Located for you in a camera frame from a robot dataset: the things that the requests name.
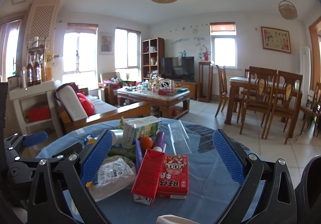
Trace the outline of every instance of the picture frame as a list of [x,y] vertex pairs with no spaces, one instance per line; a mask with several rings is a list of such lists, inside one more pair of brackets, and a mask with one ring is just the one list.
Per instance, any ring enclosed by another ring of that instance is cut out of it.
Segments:
[[113,55],[114,54],[114,35],[106,32],[100,33],[99,36],[99,55]]
[[291,54],[290,32],[273,27],[261,27],[263,49]]

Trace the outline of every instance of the red milk carton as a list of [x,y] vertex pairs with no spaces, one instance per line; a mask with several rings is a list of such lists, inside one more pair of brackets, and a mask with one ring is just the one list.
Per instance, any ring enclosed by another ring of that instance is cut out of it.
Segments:
[[160,173],[156,196],[185,199],[188,193],[188,157],[166,155]]
[[146,205],[152,205],[159,175],[162,170],[164,153],[147,149],[132,188],[133,199]]

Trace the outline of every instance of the blue tablecloth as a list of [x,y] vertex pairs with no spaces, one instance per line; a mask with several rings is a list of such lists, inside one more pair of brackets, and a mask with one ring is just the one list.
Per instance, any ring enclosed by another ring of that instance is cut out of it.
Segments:
[[[166,133],[166,154],[174,154],[167,125],[173,120],[162,118],[161,131]],[[75,142],[83,144],[89,134],[99,135],[104,129],[118,129],[119,120],[99,123],[73,131],[45,147],[38,158],[51,158]],[[156,198],[152,206],[133,201],[130,190],[121,190],[116,194],[97,202],[106,217],[114,224],[119,223],[156,223],[160,215],[173,214],[201,224],[213,224],[225,209],[239,187],[227,172],[216,149],[205,153],[198,152],[201,135],[211,135],[214,130],[183,122],[191,141],[192,154],[188,156],[189,192],[185,200]],[[247,153],[251,151],[243,146]],[[261,181],[254,200],[244,220],[250,218],[255,210],[263,189]],[[69,195],[66,200],[70,205]]]

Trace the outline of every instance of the lattice panel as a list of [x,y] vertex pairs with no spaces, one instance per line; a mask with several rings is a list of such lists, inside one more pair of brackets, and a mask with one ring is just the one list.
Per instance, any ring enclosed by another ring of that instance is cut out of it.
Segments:
[[50,22],[55,5],[43,5],[37,6],[33,13],[33,19],[28,34],[28,40],[34,36],[38,36],[40,39],[48,38]]

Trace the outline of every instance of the tv stand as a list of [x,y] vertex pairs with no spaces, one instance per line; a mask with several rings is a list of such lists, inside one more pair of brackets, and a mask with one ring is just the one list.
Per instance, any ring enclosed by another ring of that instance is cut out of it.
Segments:
[[174,80],[175,85],[177,87],[185,87],[188,88],[190,91],[189,98],[196,100],[197,99],[197,82],[184,82],[184,81],[178,81]]

